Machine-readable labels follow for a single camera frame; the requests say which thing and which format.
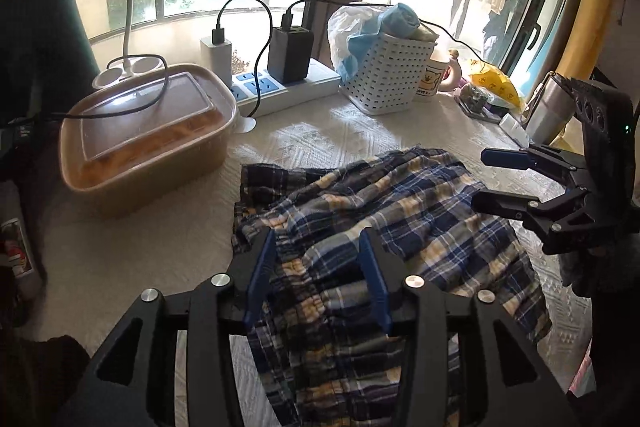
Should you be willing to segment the blue plastic bag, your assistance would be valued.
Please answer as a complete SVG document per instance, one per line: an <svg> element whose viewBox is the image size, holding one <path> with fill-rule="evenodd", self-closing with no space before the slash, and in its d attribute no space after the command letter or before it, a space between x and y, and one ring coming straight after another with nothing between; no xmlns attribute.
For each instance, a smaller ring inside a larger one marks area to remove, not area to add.
<svg viewBox="0 0 640 427"><path fill-rule="evenodd" d="M341 6L326 25L335 72L341 80L351 80L379 35L408 39L419 25L416 12L403 3L391 6Z"/></svg>

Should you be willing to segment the white power strip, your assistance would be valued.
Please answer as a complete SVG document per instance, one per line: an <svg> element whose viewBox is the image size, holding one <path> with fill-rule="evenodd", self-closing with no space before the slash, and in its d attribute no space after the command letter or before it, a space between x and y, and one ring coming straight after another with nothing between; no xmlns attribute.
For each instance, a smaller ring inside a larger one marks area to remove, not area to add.
<svg viewBox="0 0 640 427"><path fill-rule="evenodd" d="M334 95L340 87L341 77L314 58L310 60L305 79L282 84L263 69L258 72L260 104L254 118L281 112L293 106ZM254 75L251 72L232 78L231 92L243 117L250 116L257 101Z"/></svg>

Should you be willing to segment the white lotion tube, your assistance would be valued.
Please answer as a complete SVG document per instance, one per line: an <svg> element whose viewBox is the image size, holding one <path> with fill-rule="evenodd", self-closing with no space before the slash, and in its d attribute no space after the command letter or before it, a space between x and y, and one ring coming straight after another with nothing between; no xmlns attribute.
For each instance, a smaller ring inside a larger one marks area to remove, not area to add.
<svg viewBox="0 0 640 427"><path fill-rule="evenodd" d="M528 134L511 114L506 114L501 118L499 127L513 142L518 144L519 147L529 147L530 139Z"/></svg>

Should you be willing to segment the white bear mug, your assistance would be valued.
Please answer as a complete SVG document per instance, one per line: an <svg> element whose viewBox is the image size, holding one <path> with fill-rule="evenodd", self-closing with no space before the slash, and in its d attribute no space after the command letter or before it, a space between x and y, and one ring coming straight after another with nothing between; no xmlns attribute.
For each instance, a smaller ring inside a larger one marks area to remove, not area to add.
<svg viewBox="0 0 640 427"><path fill-rule="evenodd" d="M437 52L427 61L425 72L416 89L413 101L426 102L438 92L454 92L462 85L462 68L459 52Z"/></svg>

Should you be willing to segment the black charger brick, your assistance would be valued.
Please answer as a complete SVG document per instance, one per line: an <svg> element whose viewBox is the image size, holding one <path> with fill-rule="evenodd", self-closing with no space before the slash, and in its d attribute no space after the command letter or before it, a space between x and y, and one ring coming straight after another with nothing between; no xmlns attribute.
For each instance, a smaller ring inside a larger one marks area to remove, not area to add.
<svg viewBox="0 0 640 427"><path fill-rule="evenodd" d="M308 75L314 34L302 26L290 30L275 27L271 31L271 42L267 72L282 84L304 80Z"/></svg>

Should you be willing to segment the brown lidded food container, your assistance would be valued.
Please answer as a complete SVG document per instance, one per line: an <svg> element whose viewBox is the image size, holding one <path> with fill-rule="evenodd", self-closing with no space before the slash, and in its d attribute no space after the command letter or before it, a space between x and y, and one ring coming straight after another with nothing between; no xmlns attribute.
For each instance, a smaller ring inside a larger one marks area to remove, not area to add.
<svg viewBox="0 0 640 427"><path fill-rule="evenodd" d="M218 169L239 109L208 69L176 64L79 101L62 122L65 185L103 216L126 215Z"/></svg>

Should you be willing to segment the white perforated plastic basket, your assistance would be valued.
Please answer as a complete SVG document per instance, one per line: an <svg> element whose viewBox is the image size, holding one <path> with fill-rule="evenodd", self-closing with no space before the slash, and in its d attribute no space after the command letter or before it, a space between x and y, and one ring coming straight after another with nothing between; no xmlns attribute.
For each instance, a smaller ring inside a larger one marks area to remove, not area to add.
<svg viewBox="0 0 640 427"><path fill-rule="evenodd" d="M438 35L426 28L426 39L379 34L359 62L355 75L338 91L363 114L378 116L407 109L418 90Z"/></svg>

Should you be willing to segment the steel travel tumbler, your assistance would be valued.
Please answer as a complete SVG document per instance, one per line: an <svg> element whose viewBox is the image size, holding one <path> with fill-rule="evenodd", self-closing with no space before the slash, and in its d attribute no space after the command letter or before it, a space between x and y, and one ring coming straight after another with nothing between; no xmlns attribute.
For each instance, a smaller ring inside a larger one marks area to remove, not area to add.
<svg viewBox="0 0 640 427"><path fill-rule="evenodd" d="M529 140L549 145L574 116L575 102L570 82L558 72L548 72L527 105L524 129Z"/></svg>

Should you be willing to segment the white charger adapter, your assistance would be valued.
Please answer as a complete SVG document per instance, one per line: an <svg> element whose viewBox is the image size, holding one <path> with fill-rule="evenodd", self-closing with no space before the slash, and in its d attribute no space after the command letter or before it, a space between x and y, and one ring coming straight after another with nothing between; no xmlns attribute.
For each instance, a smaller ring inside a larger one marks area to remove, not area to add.
<svg viewBox="0 0 640 427"><path fill-rule="evenodd" d="M228 40L213 44L212 38L201 40L201 59L229 89L232 88L232 44Z"/></svg>

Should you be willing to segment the yellow snack bag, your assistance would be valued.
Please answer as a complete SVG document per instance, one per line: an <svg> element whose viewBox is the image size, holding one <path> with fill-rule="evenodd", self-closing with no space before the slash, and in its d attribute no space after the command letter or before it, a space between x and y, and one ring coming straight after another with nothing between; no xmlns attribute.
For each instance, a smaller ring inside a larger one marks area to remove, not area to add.
<svg viewBox="0 0 640 427"><path fill-rule="evenodd" d="M523 103L511 79L496 66L479 61L470 61L470 79L476 87L484 88L498 96L513 109L521 112Z"/></svg>

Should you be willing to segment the small green figurine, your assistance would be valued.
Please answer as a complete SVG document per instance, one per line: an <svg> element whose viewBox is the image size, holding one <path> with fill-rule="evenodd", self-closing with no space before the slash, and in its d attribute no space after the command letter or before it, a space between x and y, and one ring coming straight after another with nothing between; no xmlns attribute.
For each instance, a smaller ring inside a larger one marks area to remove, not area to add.
<svg viewBox="0 0 640 427"><path fill-rule="evenodd" d="M459 100L469 112L481 114L488 102L488 96L473 83L467 83L460 89Z"/></svg>

